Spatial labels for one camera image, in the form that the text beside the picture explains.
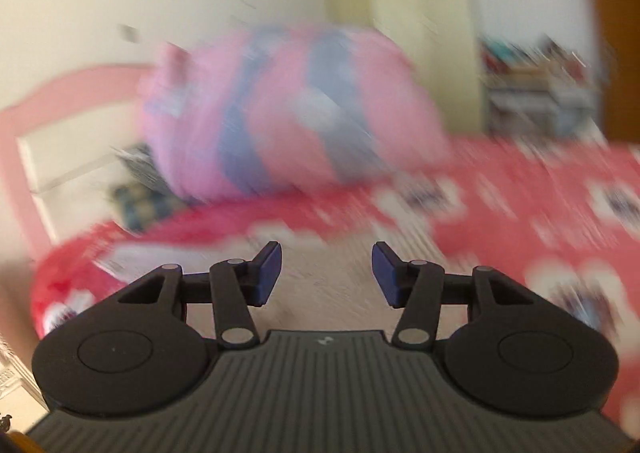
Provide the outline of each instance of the pink bed frame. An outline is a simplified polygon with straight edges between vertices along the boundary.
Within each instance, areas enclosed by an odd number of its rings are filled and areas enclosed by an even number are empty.
[[[146,65],[110,65],[73,72],[45,84],[20,104],[0,112],[0,181],[31,258],[43,258],[52,248],[52,242],[31,196],[18,139],[78,113],[134,99],[138,82],[148,69]]]

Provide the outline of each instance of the pillow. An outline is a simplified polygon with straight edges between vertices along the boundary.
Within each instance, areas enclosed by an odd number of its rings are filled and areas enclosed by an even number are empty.
[[[374,30],[271,26],[193,53],[167,45],[142,92],[146,141],[182,198],[310,192],[447,155],[410,62]]]
[[[124,164],[131,176],[152,191],[172,195],[171,189],[156,168],[148,144],[136,144],[125,149],[115,149],[116,157]]]
[[[142,233],[151,225],[187,208],[175,195],[164,195],[139,182],[123,184],[109,193],[114,221],[130,233]]]

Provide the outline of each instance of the wooden door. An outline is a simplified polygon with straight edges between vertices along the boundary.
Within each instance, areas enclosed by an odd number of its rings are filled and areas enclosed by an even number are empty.
[[[595,0],[602,37],[604,128],[609,140],[640,142],[640,0]]]

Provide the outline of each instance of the red floral bedspread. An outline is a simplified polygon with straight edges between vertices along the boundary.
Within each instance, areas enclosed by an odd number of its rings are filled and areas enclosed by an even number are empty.
[[[94,264],[118,242],[211,245],[271,222],[324,238],[416,220],[446,268],[495,267],[603,332],[621,359],[606,414],[640,434],[640,160],[628,147],[458,140],[449,165],[393,181],[206,206],[142,237],[98,226],[40,264],[34,322],[42,336],[124,286]]]

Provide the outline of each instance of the blue stripe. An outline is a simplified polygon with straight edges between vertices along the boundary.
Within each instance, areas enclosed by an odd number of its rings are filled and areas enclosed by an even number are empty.
[[[238,83],[224,108],[222,133],[218,141],[218,158],[226,178],[245,194],[273,189],[267,169],[255,149],[245,109],[254,93],[260,75],[269,67],[271,53],[268,45],[284,38],[282,27],[258,29],[249,43],[248,53],[240,70]]]
[[[311,88],[329,97],[340,110],[341,118],[331,128],[319,130],[318,135],[341,182],[360,179],[367,170],[383,165],[362,109],[353,50],[352,41],[343,31],[328,30],[312,48],[307,78]]]

